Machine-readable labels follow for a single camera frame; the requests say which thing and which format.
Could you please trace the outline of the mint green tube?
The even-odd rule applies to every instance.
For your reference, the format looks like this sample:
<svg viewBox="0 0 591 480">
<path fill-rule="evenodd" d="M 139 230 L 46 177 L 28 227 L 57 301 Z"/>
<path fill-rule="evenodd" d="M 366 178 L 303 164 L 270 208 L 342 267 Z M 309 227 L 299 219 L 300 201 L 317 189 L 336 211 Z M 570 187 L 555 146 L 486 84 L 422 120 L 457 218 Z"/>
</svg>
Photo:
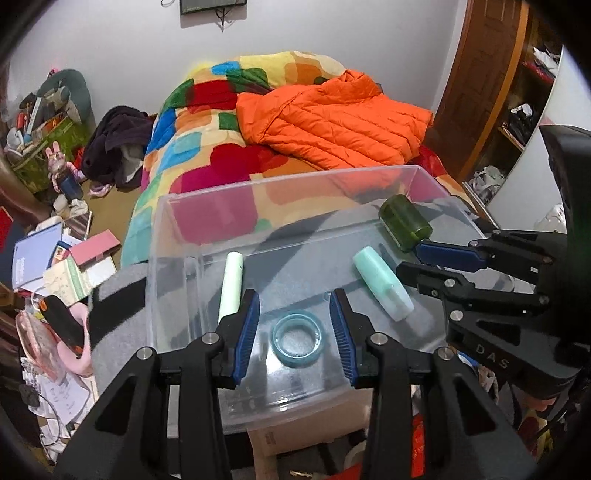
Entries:
<svg viewBox="0 0 591 480">
<path fill-rule="evenodd" d="M 406 319 L 414 311 L 406 288 L 376 250 L 370 246 L 363 248 L 353 256 L 353 265 L 370 293 L 395 322 Z"/>
</svg>

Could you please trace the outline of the green spray bottle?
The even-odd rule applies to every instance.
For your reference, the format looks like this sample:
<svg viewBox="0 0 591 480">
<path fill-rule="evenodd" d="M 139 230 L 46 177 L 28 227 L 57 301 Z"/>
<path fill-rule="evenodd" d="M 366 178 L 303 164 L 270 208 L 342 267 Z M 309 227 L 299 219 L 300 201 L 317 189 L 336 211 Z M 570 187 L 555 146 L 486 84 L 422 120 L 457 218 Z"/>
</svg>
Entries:
<svg viewBox="0 0 591 480">
<path fill-rule="evenodd" d="M 379 218 L 398 248 L 412 251 L 421 241 L 428 240 L 433 228 L 418 208 L 405 195 L 386 200 L 379 210 Z"/>
</svg>

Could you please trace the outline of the colourful patchwork quilt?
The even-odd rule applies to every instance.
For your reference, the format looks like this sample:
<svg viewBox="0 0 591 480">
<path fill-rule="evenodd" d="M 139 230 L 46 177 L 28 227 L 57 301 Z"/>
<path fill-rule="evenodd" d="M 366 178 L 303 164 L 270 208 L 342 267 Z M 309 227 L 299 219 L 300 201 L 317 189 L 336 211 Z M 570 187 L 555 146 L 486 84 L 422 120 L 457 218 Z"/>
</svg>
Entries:
<svg viewBox="0 0 591 480">
<path fill-rule="evenodd" d="M 238 126 L 236 103 L 242 93 L 265 95 L 286 85 L 318 85 L 347 70 L 329 56 L 298 51 L 240 56 L 193 70 L 155 118 L 143 160 L 141 193 L 123 243 L 122 264 L 148 258 L 156 205 L 164 195 L 327 171 L 270 147 L 246 143 Z M 425 140 L 419 155 L 405 165 L 424 168 L 451 195 L 463 195 L 460 184 Z"/>
</svg>

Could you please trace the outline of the wooden door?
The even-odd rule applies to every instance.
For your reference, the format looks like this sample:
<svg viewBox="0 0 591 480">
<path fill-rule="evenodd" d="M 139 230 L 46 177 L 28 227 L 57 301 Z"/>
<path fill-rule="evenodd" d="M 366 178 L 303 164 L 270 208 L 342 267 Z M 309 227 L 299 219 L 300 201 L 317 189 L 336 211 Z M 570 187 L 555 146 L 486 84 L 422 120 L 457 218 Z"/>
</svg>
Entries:
<svg viewBox="0 0 591 480">
<path fill-rule="evenodd" d="M 448 173 L 473 172 L 513 82 L 525 40 L 525 1 L 469 1 L 430 147 Z"/>
</svg>

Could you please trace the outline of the grey neck pillow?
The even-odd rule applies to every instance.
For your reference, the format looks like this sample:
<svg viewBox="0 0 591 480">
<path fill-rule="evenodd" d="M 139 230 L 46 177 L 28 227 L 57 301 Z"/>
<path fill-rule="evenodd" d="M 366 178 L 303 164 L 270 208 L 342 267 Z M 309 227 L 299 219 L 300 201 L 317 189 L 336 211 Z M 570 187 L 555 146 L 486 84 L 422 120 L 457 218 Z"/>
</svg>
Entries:
<svg viewBox="0 0 591 480">
<path fill-rule="evenodd" d="M 91 111 L 91 97 L 84 76 L 75 69 L 59 70 L 37 90 L 48 106 L 65 112 L 74 123 L 85 123 Z"/>
</svg>

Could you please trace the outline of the light green slim tube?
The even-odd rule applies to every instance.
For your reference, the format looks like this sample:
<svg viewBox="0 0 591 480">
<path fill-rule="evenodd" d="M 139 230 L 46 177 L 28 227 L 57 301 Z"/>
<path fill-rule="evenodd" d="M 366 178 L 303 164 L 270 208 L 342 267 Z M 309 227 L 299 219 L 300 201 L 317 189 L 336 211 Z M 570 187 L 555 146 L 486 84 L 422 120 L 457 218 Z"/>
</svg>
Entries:
<svg viewBox="0 0 591 480">
<path fill-rule="evenodd" d="M 219 298 L 218 322 L 238 312 L 242 299 L 243 256 L 239 252 L 229 252 L 225 259 Z"/>
</svg>

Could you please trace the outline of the red flat box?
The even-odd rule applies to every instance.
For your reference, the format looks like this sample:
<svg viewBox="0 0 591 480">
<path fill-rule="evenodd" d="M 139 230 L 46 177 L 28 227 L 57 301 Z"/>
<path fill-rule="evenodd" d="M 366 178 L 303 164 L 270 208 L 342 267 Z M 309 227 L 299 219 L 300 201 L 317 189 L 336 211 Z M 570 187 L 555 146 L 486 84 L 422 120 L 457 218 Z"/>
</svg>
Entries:
<svg viewBox="0 0 591 480">
<path fill-rule="evenodd" d="M 13 218 L 7 210 L 0 207 L 0 250 L 4 249 L 4 245 L 8 239 L 11 227 L 13 225 Z"/>
</svg>

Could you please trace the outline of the pink rabbit toy figure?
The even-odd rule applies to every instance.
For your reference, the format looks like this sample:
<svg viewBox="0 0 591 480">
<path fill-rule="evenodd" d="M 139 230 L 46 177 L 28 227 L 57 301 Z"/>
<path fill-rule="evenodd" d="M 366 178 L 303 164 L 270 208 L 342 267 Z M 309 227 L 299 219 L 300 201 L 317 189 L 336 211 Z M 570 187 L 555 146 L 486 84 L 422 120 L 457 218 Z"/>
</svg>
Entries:
<svg viewBox="0 0 591 480">
<path fill-rule="evenodd" d="M 45 149 L 49 179 L 56 193 L 63 195 L 68 202 L 82 200 L 84 193 L 81 184 L 86 180 L 83 172 L 69 162 L 57 141 Z"/>
</svg>

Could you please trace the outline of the blue white booklet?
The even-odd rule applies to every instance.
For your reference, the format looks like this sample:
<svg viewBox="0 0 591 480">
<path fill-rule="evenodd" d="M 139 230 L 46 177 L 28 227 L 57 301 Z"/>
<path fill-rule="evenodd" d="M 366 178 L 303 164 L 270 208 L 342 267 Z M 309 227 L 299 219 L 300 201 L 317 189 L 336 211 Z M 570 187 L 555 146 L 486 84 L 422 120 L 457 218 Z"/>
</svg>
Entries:
<svg viewBox="0 0 591 480">
<path fill-rule="evenodd" d="M 19 240 L 14 245 L 12 287 L 14 289 L 41 280 L 62 239 L 62 223 L 57 223 Z"/>
</svg>

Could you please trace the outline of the dark purple clothes pile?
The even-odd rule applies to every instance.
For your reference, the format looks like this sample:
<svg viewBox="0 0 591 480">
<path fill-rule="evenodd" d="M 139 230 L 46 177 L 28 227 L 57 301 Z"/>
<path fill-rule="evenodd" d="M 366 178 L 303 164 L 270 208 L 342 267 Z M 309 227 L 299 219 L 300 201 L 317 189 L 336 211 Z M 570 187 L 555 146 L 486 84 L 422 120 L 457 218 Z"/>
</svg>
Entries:
<svg viewBox="0 0 591 480">
<path fill-rule="evenodd" d="M 137 188 L 154 118 L 128 106 L 111 108 L 96 126 L 83 154 L 84 176 L 122 191 Z"/>
</svg>

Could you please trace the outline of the small wall monitor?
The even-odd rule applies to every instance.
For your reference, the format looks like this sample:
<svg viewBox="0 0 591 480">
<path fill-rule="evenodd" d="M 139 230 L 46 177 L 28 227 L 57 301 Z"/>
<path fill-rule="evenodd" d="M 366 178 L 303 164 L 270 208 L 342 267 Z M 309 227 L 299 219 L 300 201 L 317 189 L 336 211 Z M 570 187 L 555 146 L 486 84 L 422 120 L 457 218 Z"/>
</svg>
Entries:
<svg viewBox="0 0 591 480">
<path fill-rule="evenodd" d="M 245 6 L 246 0 L 179 0 L 181 15 Z"/>
</svg>

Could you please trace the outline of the green bag of clutter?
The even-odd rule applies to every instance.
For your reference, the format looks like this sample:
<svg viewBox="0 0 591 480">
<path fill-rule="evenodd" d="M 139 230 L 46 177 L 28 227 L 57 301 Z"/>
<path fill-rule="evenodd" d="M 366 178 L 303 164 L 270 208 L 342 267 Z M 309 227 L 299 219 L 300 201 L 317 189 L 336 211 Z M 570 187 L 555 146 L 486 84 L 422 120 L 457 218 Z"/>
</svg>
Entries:
<svg viewBox="0 0 591 480">
<path fill-rule="evenodd" d="M 18 117 L 25 123 L 8 132 L 16 139 L 6 141 L 4 154 L 17 179 L 37 194 L 50 186 L 45 149 L 57 141 L 67 160 L 75 162 L 90 137 L 89 117 L 85 123 L 74 123 L 65 112 L 48 106 L 37 92 L 22 100 Z"/>
</svg>

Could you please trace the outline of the wooden shelf unit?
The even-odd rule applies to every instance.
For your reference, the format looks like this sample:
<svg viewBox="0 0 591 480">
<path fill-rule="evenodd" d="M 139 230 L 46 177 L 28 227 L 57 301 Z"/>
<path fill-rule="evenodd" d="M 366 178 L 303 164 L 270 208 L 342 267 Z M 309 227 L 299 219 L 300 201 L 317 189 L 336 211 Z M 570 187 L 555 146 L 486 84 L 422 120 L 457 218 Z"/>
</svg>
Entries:
<svg viewBox="0 0 591 480">
<path fill-rule="evenodd" d="M 470 187 L 469 180 L 476 172 L 493 165 L 505 174 L 507 181 L 540 123 L 561 63 L 562 40 L 527 3 L 525 40 L 507 99 L 473 172 L 463 182 L 468 195 L 482 208 L 488 207 L 501 188 L 488 204 L 484 204 Z"/>
</svg>

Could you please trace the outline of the clear plastic storage bin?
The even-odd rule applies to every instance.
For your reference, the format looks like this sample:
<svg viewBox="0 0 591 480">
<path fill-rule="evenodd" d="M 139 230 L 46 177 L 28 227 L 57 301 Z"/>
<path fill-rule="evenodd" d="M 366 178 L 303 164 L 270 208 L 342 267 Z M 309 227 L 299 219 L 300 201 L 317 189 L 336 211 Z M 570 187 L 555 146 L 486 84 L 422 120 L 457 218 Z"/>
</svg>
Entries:
<svg viewBox="0 0 591 480">
<path fill-rule="evenodd" d="M 390 266 L 405 260 L 380 218 L 402 194 L 421 211 L 436 241 L 465 245 L 481 237 L 464 203 L 418 166 L 345 169 L 211 187 L 161 197 L 153 221 L 146 283 L 147 332 L 160 351 L 186 346 L 217 324 L 226 256 L 245 259 L 242 285 L 259 294 L 260 318 L 242 383 L 219 394 L 230 433 L 276 425 L 342 399 L 342 374 L 329 319 L 329 297 L 345 290 L 353 309 L 404 345 L 432 350 L 445 336 L 433 300 L 393 321 L 370 293 L 353 259 L 374 248 Z M 324 329 L 321 356 L 290 368 L 270 346 L 273 325 L 294 311 Z"/>
</svg>

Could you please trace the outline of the orange puffer jacket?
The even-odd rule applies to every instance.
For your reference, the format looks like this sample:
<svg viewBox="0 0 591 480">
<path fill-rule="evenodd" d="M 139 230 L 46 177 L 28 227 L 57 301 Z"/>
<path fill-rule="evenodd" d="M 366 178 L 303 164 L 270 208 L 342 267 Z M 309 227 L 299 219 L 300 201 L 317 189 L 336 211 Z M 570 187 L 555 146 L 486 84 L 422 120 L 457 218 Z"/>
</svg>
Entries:
<svg viewBox="0 0 591 480">
<path fill-rule="evenodd" d="M 389 98 L 353 70 L 318 85 L 239 94 L 236 116 L 246 143 L 322 170 L 405 165 L 433 124 L 432 111 Z"/>
</svg>

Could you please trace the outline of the white sneakers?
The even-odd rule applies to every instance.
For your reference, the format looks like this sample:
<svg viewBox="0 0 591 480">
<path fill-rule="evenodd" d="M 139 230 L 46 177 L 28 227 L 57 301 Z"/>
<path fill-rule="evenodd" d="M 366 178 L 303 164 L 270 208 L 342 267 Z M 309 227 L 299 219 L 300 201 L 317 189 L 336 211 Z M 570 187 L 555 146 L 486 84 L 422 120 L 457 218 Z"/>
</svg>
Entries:
<svg viewBox="0 0 591 480">
<path fill-rule="evenodd" d="M 506 176 L 493 165 L 476 172 L 469 180 L 474 193 L 484 204 L 488 204 L 505 183 Z"/>
</svg>

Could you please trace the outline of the pink headphones black pouch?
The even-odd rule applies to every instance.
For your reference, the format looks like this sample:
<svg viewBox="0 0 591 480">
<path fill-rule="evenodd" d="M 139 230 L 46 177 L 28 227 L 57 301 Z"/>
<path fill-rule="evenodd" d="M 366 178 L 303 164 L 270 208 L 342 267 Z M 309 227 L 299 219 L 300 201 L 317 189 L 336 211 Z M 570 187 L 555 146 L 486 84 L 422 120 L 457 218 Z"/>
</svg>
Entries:
<svg viewBox="0 0 591 480">
<path fill-rule="evenodd" d="M 78 302 L 67 307 L 57 296 L 49 295 L 40 302 L 40 311 L 57 337 L 56 350 L 64 367 L 80 377 L 91 377 L 93 367 L 87 306 Z"/>
</svg>

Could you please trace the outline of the pink small box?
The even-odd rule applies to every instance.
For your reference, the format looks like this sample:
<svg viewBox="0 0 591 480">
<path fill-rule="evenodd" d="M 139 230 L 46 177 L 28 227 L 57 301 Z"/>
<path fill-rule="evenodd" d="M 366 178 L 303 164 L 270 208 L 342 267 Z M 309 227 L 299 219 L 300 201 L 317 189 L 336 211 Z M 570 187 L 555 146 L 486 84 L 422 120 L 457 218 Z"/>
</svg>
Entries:
<svg viewBox="0 0 591 480">
<path fill-rule="evenodd" d="M 70 247 L 69 256 L 80 268 L 86 268 L 104 257 L 110 256 L 120 246 L 117 237 L 110 230 L 104 230 Z"/>
</svg>

